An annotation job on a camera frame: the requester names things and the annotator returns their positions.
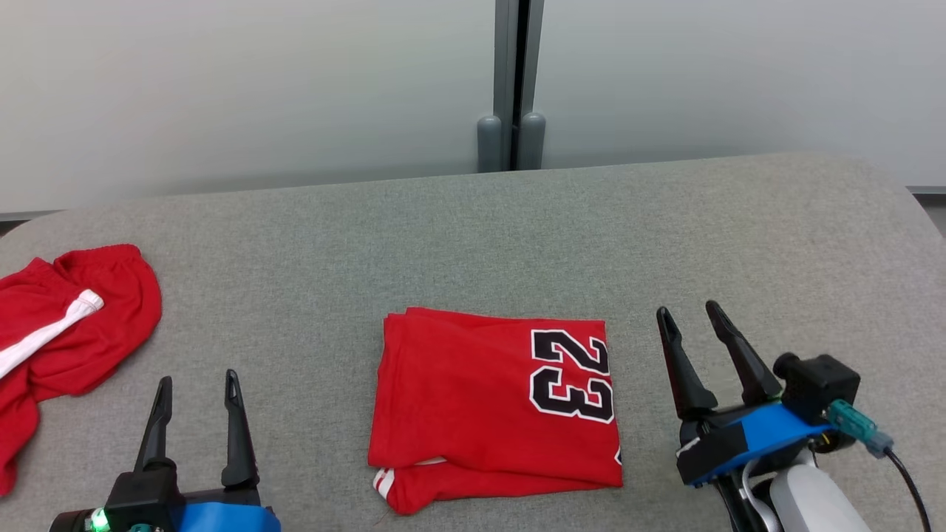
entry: folded red jersey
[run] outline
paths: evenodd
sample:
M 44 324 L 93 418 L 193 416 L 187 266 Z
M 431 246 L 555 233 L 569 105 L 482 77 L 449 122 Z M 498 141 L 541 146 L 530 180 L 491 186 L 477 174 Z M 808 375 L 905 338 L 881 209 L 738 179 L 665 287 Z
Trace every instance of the folded red jersey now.
M 399 514 L 622 486 L 603 321 L 407 309 L 384 321 L 368 463 Z

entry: floor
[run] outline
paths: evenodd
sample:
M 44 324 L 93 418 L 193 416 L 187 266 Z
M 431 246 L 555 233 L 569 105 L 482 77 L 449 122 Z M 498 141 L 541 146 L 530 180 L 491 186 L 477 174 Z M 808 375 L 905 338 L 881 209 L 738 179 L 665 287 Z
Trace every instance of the floor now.
M 942 236 L 946 238 L 946 198 L 927 195 L 918 196 L 917 201 L 920 202 L 920 205 L 926 210 L 926 214 L 930 216 L 930 220 L 933 221 L 933 224 L 936 225 Z M 22 222 L 0 222 L 0 237 L 3 237 L 21 223 Z

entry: black cable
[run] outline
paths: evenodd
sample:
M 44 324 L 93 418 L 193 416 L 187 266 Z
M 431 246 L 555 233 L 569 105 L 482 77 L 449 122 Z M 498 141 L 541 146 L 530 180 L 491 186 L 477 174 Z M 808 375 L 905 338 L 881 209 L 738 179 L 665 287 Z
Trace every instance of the black cable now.
M 913 495 L 913 501 L 917 504 L 917 510 L 920 511 L 920 519 L 923 521 L 923 532 L 933 532 L 933 528 L 930 526 L 930 516 L 926 515 L 926 506 L 923 505 L 923 499 L 920 497 L 920 491 L 917 489 L 917 485 L 913 483 L 913 478 L 911 478 L 910 473 L 907 472 L 906 466 L 900 461 L 900 458 L 897 457 L 897 454 L 893 452 L 893 449 L 887 447 L 884 449 L 884 454 L 886 454 L 887 458 L 890 458 L 890 461 L 893 462 L 893 465 L 897 467 L 900 475 L 903 476 L 903 481 L 910 489 L 910 494 Z

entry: teal connector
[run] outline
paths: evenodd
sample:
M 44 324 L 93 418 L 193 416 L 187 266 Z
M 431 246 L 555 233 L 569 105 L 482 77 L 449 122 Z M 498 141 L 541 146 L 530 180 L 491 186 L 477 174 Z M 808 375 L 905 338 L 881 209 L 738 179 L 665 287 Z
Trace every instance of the teal connector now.
M 828 422 L 835 429 L 866 445 L 876 458 L 883 458 L 885 451 L 893 447 L 893 438 L 878 431 L 877 423 L 844 400 L 837 399 L 828 407 Z

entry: green light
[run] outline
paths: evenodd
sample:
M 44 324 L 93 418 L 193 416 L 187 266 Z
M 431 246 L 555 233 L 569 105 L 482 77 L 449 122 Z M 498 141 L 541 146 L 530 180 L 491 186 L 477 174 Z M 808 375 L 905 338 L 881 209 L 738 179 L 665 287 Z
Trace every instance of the green light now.
M 97 508 L 92 512 L 92 532 L 110 532 L 109 520 L 105 517 L 105 508 Z

